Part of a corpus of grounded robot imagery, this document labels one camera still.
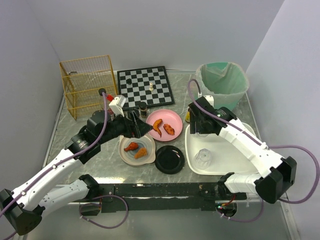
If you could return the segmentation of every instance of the black plate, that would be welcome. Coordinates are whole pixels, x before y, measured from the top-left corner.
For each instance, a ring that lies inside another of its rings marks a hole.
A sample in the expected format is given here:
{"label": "black plate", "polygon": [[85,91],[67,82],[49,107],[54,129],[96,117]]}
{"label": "black plate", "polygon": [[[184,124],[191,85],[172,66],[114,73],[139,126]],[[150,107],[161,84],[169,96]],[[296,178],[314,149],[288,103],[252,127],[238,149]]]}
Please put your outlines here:
{"label": "black plate", "polygon": [[163,146],[155,153],[155,166],[164,174],[177,174],[184,165],[185,156],[175,146]]}

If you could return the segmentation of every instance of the pink plate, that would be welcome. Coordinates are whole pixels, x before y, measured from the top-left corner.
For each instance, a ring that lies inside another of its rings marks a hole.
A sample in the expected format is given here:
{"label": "pink plate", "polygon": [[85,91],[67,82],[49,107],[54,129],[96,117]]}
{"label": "pink plate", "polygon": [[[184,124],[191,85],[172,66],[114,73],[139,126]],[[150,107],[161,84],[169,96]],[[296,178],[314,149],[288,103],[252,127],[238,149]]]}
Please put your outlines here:
{"label": "pink plate", "polygon": [[[167,142],[171,141],[175,138],[177,138],[180,133],[182,132],[183,123],[178,114],[176,114],[174,111],[168,110],[168,109],[160,109],[157,111],[154,111],[149,115],[149,117],[146,120],[147,124],[154,125],[155,121],[158,119],[162,119],[162,123],[159,127],[162,137],[160,137],[159,133],[157,133],[155,130],[151,130],[149,134],[151,137],[153,137],[155,140]],[[174,135],[170,135],[166,132],[164,129],[164,124],[169,124],[174,129]]]}

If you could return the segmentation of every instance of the trash can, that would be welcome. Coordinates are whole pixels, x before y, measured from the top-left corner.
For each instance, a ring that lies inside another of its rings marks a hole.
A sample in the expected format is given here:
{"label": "trash can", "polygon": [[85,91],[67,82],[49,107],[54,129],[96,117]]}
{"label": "trash can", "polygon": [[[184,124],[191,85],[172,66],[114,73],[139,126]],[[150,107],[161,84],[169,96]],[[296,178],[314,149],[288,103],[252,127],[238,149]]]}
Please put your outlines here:
{"label": "trash can", "polygon": [[249,88],[244,70],[233,62],[214,62],[198,67],[195,79],[202,95],[212,95],[214,108],[233,110]]}

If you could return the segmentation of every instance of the cable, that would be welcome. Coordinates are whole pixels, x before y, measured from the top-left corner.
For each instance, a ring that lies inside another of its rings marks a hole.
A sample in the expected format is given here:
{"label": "cable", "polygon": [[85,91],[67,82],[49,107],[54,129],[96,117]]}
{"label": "cable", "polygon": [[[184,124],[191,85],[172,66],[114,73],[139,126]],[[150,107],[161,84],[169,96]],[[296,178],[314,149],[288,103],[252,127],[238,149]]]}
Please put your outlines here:
{"label": "cable", "polygon": [[313,155],[312,152],[310,152],[308,149],[304,148],[303,146],[279,145],[279,146],[270,146],[270,148],[271,149],[300,149],[302,151],[305,151],[312,158],[314,165],[315,165],[315,180],[314,180],[314,183],[312,185],[310,192],[303,199],[297,200],[297,201],[289,201],[289,200],[285,200],[285,199],[281,199],[281,198],[279,199],[280,201],[287,203],[287,204],[302,204],[302,203],[306,202],[314,194],[314,192],[316,191],[316,188],[318,186],[318,183],[319,183],[320,166],[319,166],[319,162],[318,162],[316,156]]}
{"label": "cable", "polygon": [[[259,141],[257,141],[256,139],[254,139],[249,133],[243,131],[241,128],[239,128],[238,126],[216,116],[213,115],[212,113],[208,112],[207,110],[203,109],[195,100],[194,96],[191,93],[191,89],[190,89],[190,84],[191,82],[195,82],[196,85],[198,86],[198,90],[200,89],[199,83],[196,79],[190,79],[188,82],[188,86],[187,86],[187,90],[189,93],[189,97],[191,98],[192,102],[198,107],[198,109],[200,109],[201,112],[209,115],[211,118],[219,120],[227,125],[230,125],[231,127],[237,129],[238,131],[240,131],[241,133],[243,133],[244,135],[246,135],[249,139],[251,139],[254,143],[258,144],[259,146],[261,146],[261,143]],[[294,148],[294,149],[300,149],[304,152],[306,152],[313,160],[314,165],[315,165],[315,180],[314,183],[312,185],[312,188],[310,190],[310,192],[301,200],[297,200],[297,201],[289,201],[289,200],[285,200],[285,199],[279,199],[280,201],[287,203],[287,204],[302,204],[305,201],[307,201],[316,191],[316,188],[318,186],[319,183],[319,178],[320,178],[320,166],[319,166],[319,162],[317,160],[317,158],[315,157],[315,155],[313,155],[308,149],[302,147],[302,146],[298,146],[298,145],[279,145],[279,146],[270,146],[270,149],[286,149],[286,148]]]}
{"label": "cable", "polygon": [[115,229],[115,228],[121,226],[121,225],[126,221],[126,219],[127,219],[127,217],[128,217],[128,214],[129,214],[128,204],[126,203],[126,201],[125,201],[122,197],[116,196],[116,195],[112,195],[112,194],[110,194],[110,195],[103,195],[103,196],[97,196],[97,197],[92,198],[92,200],[102,199],[102,198],[117,198],[117,199],[120,199],[120,200],[124,203],[124,205],[125,205],[125,216],[124,216],[123,220],[122,220],[119,224],[117,224],[117,225],[115,225],[115,226],[103,226],[103,225],[101,225],[101,224],[99,224],[99,223],[96,223],[95,221],[90,220],[89,218],[86,218],[85,216],[83,216],[83,215],[81,214],[81,210],[82,210],[82,208],[83,208],[84,206],[98,206],[98,207],[101,207],[100,204],[96,204],[96,203],[87,203],[87,204],[82,205],[82,206],[79,208],[80,218],[82,218],[82,219],[88,221],[89,223],[92,223],[92,224],[94,224],[94,225],[96,225],[96,226],[98,226],[98,227],[100,227],[100,228],[103,228],[103,229]]}
{"label": "cable", "polygon": [[7,236],[5,239],[3,239],[3,240],[9,240],[9,239],[11,239],[14,235],[16,235],[16,231],[14,232],[14,233],[12,233],[10,236]]}
{"label": "cable", "polygon": [[[86,151],[91,149],[93,146],[95,146],[99,140],[102,138],[103,134],[105,133],[106,127],[107,127],[107,121],[108,121],[108,106],[107,106],[107,99],[106,99],[106,94],[103,92],[102,93],[103,97],[103,103],[104,103],[104,122],[103,122],[103,127],[102,130],[99,134],[99,136],[96,138],[96,140],[87,148],[73,154],[72,156],[68,156],[67,158],[59,161],[56,166],[60,166],[61,164],[64,164],[66,161],[69,161],[70,159],[76,158],[82,154],[84,154]],[[54,169],[52,166],[49,167],[46,171],[44,171],[42,174],[40,174],[33,182],[31,182],[24,190],[23,192],[27,192],[30,190],[40,179],[42,179],[46,174],[48,174],[52,169]],[[12,204],[14,204],[17,200],[19,200],[22,197],[22,194],[19,193],[18,196],[16,196],[5,208],[0,212],[0,218],[5,214],[5,212],[11,207]]]}
{"label": "cable", "polygon": [[256,217],[254,217],[254,218],[252,218],[252,219],[249,219],[249,220],[234,219],[234,218],[231,218],[231,217],[227,217],[227,216],[225,216],[225,215],[222,215],[221,212],[219,212],[219,211],[217,211],[217,212],[218,212],[223,218],[228,219],[228,220],[233,221],[233,222],[237,222],[237,223],[251,223],[251,222],[254,222],[254,221],[258,220],[258,219],[262,216],[262,214],[264,213],[264,208],[265,208],[265,207],[264,207],[264,200],[261,199],[261,209],[260,209],[259,214],[258,214]]}
{"label": "cable", "polygon": [[221,206],[228,206],[230,203],[232,203],[234,200],[236,199],[236,194],[233,195],[233,197],[231,198],[231,200],[229,202],[226,203],[222,203]]}

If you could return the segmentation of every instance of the red cap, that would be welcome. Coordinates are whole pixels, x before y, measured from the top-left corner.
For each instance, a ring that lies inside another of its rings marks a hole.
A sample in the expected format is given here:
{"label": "red cap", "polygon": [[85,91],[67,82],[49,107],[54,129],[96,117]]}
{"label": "red cap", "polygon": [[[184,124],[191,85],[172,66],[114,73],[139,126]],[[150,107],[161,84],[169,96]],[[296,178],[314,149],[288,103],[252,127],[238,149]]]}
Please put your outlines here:
{"label": "red cap", "polygon": [[114,99],[114,97],[113,96],[111,96],[110,94],[108,94],[107,96],[106,96],[106,99],[108,99],[110,102]]}

